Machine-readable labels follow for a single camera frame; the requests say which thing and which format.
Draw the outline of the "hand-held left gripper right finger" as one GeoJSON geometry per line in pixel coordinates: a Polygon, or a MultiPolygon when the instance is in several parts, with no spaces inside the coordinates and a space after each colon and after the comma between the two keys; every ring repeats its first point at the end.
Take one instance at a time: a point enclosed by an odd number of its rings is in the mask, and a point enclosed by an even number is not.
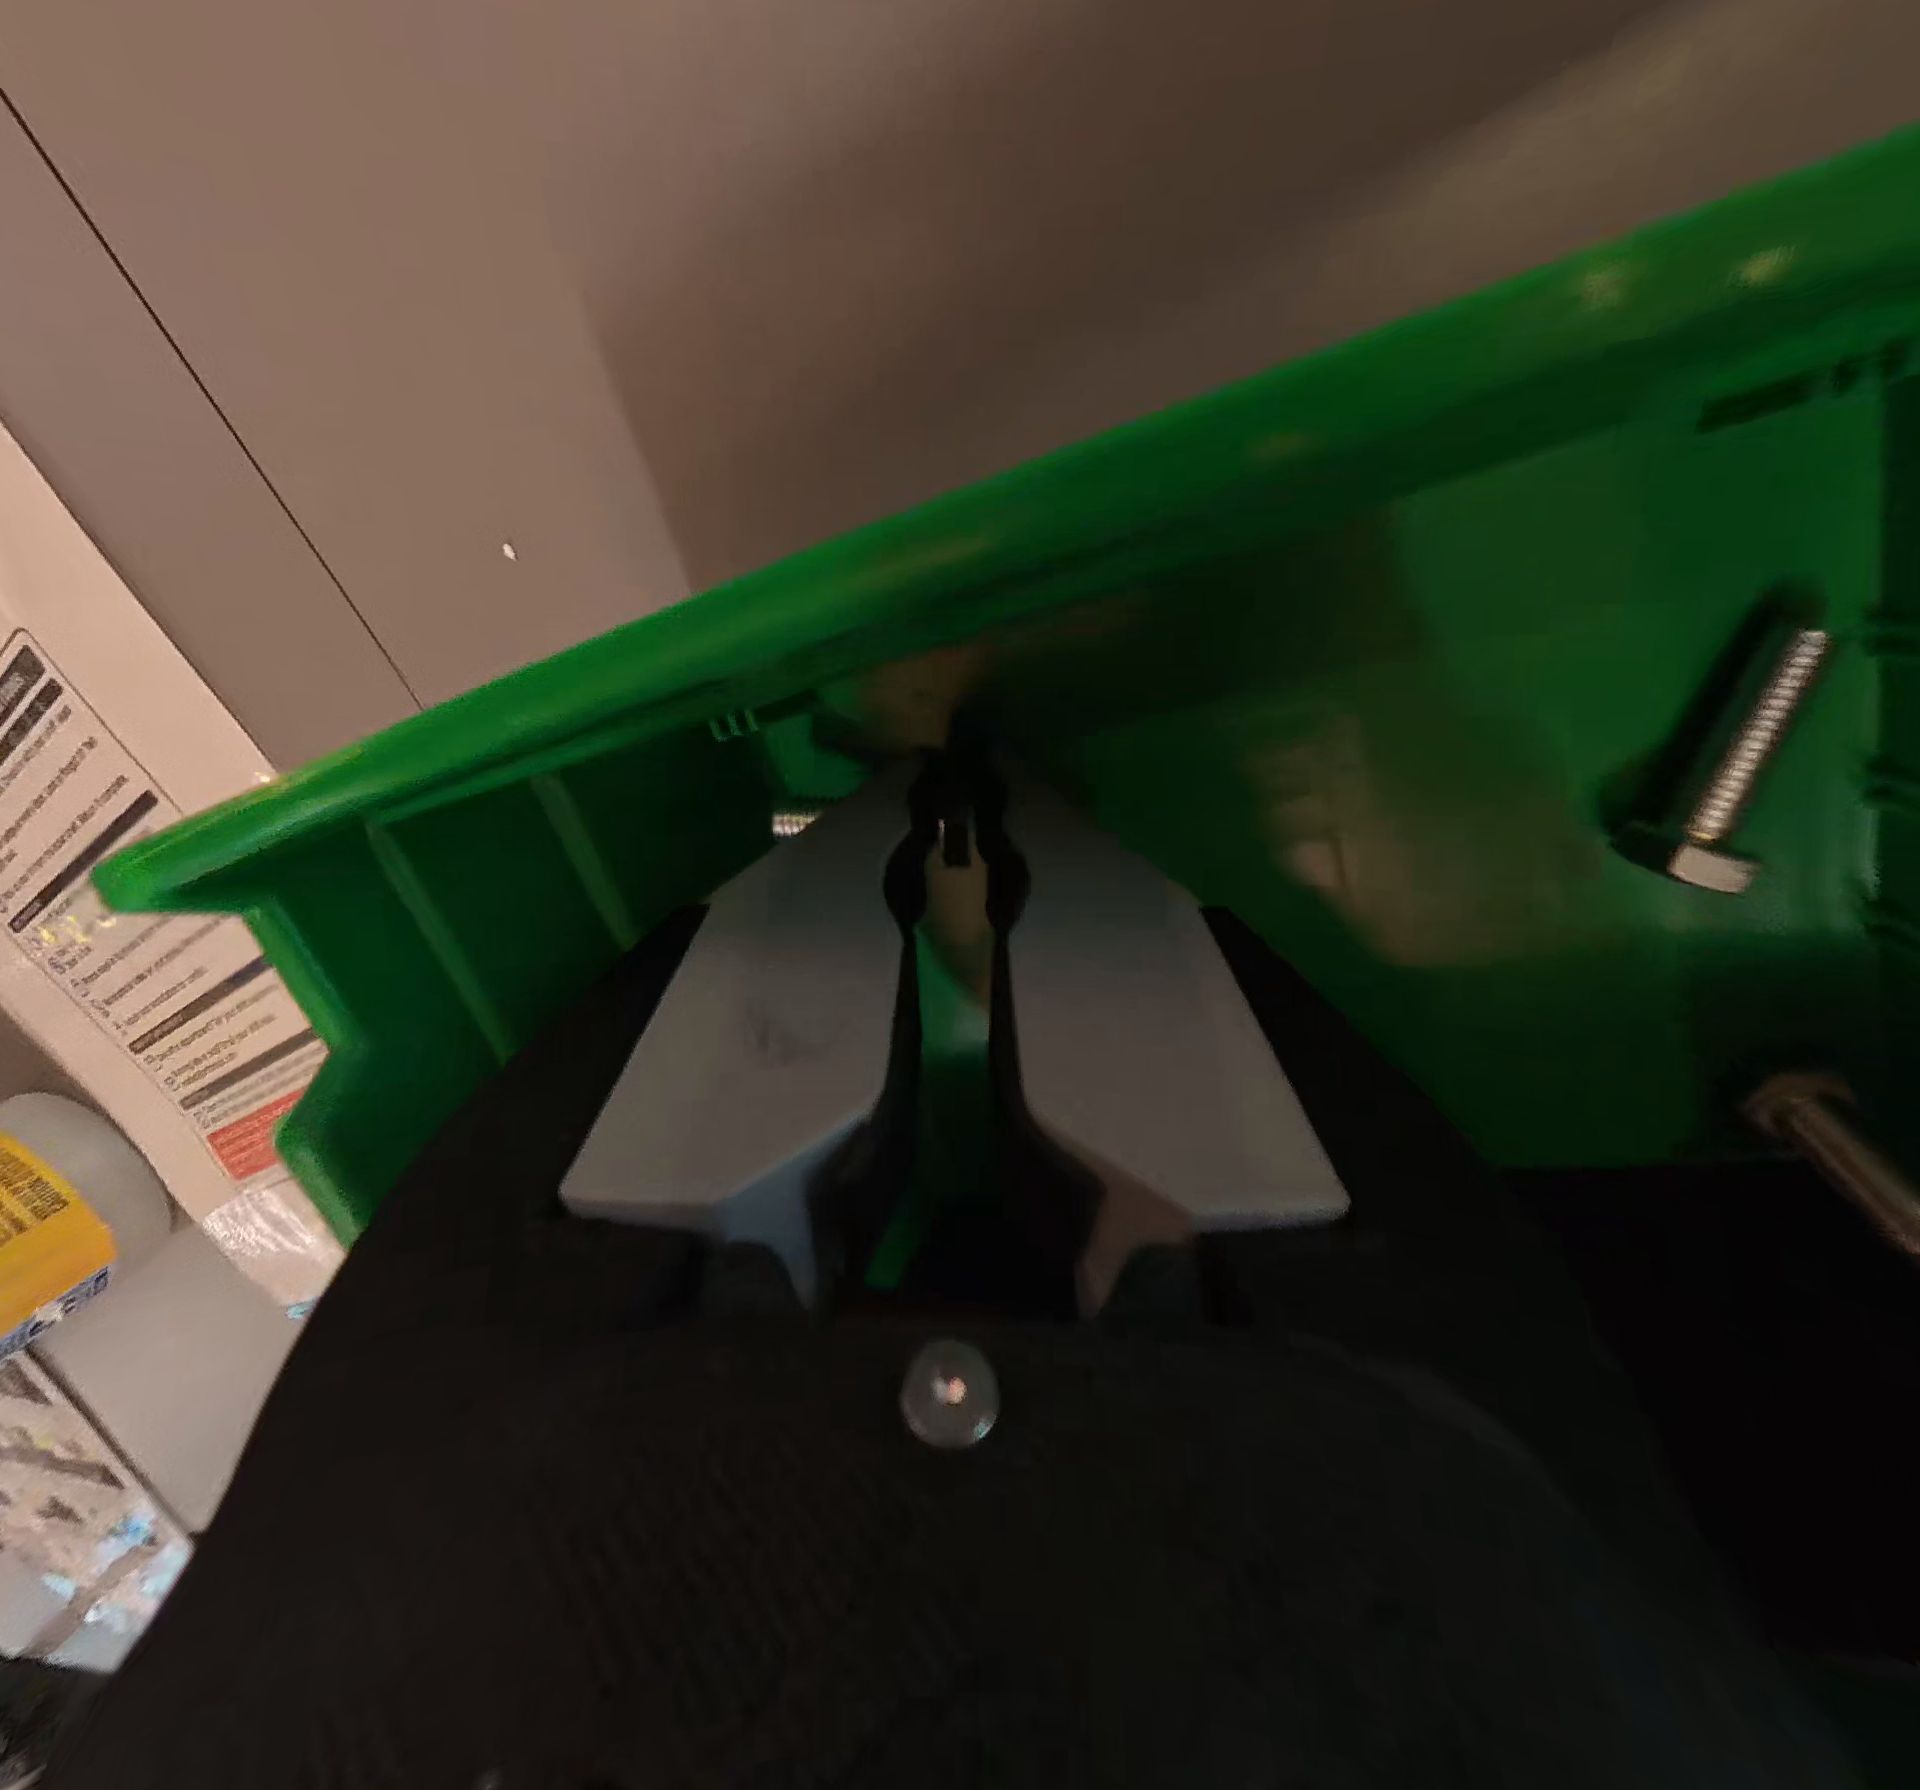
{"type": "Polygon", "coordinates": [[[1351,1210],[1191,892],[1021,766],[982,804],[982,861],[1004,1196],[1075,1312],[1142,1251],[1351,1210]]]}

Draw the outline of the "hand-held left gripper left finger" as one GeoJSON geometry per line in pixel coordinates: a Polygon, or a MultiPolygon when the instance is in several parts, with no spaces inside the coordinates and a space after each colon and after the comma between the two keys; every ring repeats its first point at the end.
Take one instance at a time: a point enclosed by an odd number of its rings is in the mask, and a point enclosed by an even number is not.
{"type": "Polygon", "coordinates": [[[716,892],[564,1177],[574,1217],[768,1251],[809,1308],[866,1273],[917,1137],[923,773],[716,892]]]}

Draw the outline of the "white printed desk sheet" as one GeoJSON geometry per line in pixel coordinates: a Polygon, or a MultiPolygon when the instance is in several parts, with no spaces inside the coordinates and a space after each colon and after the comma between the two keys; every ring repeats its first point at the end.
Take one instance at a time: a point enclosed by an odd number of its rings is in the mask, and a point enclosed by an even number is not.
{"type": "Polygon", "coordinates": [[[326,1048],[230,913],[110,908],[96,871],[272,777],[247,732],[3,433],[4,1009],[280,1302],[341,1247],[276,1133],[326,1048]]]}

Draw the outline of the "disinfecting wipes canister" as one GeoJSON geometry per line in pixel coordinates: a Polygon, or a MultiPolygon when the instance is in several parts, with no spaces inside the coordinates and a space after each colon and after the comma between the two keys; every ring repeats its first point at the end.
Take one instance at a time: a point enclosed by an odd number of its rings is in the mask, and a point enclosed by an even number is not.
{"type": "Polygon", "coordinates": [[[174,1229],[174,1199],[114,1122],[55,1093],[4,1099],[3,1359],[143,1266],[174,1229]]]}

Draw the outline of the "green plastic bin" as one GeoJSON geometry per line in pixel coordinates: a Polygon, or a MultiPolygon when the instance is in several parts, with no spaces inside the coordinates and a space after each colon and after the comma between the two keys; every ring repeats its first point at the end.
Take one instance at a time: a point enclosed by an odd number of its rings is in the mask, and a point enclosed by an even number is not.
{"type": "Polygon", "coordinates": [[[345,1239],[665,913],[949,714],[1235,911],[1492,1159],[1730,1155],[1826,1071],[1916,1169],[1916,128],[606,631],[143,840],[328,1053],[345,1239]],[[1836,647],[1745,896],[1608,849],[1754,637],[1836,647]]]}

